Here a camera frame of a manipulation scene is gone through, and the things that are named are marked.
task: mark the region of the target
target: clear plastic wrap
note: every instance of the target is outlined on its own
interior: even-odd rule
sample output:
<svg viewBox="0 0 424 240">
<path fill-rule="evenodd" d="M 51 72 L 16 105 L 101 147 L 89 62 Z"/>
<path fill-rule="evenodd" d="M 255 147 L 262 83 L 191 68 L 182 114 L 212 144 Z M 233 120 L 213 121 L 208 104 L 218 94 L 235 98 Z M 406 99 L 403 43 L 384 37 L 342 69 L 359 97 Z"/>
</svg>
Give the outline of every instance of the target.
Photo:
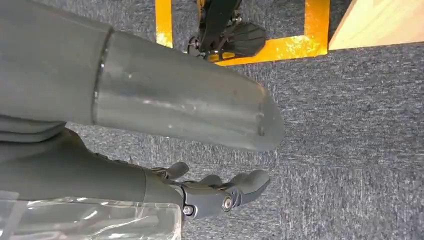
<svg viewBox="0 0 424 240">
<path fill-rule="evenodd" d="M 0 191 L 1 240 L 180 240 L 176 204 L 86 197 L 16 200 Z"/>
</svg>

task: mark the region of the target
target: gray cylindrical arm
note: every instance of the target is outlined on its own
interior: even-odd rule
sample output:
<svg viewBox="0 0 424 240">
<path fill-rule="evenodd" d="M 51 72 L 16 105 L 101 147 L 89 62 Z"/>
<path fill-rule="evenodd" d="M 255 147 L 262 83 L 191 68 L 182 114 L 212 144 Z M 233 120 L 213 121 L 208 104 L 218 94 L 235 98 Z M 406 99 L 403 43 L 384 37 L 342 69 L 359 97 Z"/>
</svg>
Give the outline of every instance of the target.
<svg viewBox="0 0 424 240">
<path fill-rule="evenodd" d="M 0 1 L 0 29 L 0 115 L 259 151 L 283 138 L 268 91 L 225 67 L 27 0 Z"/>
<path fill-rule="evenodd" d="M 97 83 L 102 126 L 266 151 L 283 137 L 268 91 L 228 68 L 115 32 Z"/>
</svg>

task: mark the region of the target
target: gray fabric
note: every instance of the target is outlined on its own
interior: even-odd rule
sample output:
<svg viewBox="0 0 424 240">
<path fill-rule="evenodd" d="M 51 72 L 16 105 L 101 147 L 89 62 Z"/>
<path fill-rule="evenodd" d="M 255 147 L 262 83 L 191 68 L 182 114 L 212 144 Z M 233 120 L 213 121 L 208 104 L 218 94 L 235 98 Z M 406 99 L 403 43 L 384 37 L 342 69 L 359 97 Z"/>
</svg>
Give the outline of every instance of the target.
<svg viewBox="0 0 424 240">
<path fill-rule="evenodd" d="M 44 2 L 155 39 L 153 0 Z M 244 2 L 249 6 L 244 18 L 262 21 L 274 36 L 302 34 L 303 1 Z M 331 32 L 348 3 L 331 2 Z M 196 31 L 195 14 L 193 1 L 173 1 L 176 48 L 185 49 Z M 232 67 L 267 87 L 278 102 L 286 138 L 271 152 L 69 127 L 90 149 L 112 159 L 146 167 L 185 161 L 191 167 L 187 178 L 270 172 L 272 183 L 259 201 L 227 216 L 187 223 L 185 239 L 419 240 L 424 239 L 423 66 L 424 45 L 414 43 Z"/>
</svg>

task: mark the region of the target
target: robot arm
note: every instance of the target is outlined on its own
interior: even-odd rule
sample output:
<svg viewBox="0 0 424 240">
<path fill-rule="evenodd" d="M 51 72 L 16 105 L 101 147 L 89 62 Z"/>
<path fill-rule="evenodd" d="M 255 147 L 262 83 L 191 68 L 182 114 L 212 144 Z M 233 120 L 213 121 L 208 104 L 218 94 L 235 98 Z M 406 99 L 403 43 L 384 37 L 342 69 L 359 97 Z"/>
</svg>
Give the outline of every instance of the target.
<svg viewBox="0 0 424 240">
<path fill-rule="evenodd" d="M 1 1 L 0 28 L 2 116 L 254 151 L 283 137 L 268 91 L 230 69 L 28 0 Z"/>
<path fill-rule="evenodd" d="M 266 89 L 227 68 L 34 3 L 0 1 L 0 191 L 22 201 L 80 197 L 178 205 L 184 219 L 255 200 L 257 170 L 177 182 L 88 150 L 65 122 L 265 151 L 283 137 Z"/>
</svg>

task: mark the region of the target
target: yellow tape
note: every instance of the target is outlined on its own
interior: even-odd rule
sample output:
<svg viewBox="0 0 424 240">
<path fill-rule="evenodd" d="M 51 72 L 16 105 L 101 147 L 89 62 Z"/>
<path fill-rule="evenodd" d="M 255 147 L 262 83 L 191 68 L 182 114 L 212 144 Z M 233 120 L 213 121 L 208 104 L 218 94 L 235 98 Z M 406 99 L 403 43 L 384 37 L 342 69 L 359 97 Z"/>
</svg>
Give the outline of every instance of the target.
<svg viewBox="0 0 424 240">
<path fill-rule="evenodd" d="M 231 66 L 327 54 L 330 0 L 305 0 L 304 18 L 304 35 L 269 39 L 256 56 L 220 61 L 216 64 Z"/>
<path fill-rule="evenodd" d="M 156 42 L 172 47 L 171 0 L 156 0 Z M 217 62 L 220 66 L 252 64 L 327 54 L 330 0 L 305 0 L 304 35 L 269 39 L 253 57 Z"/>
<path fill-rule="evenodd" d="M 171 0 L 156 0 L 156 43 L 172 48 Z"/>
</svg>

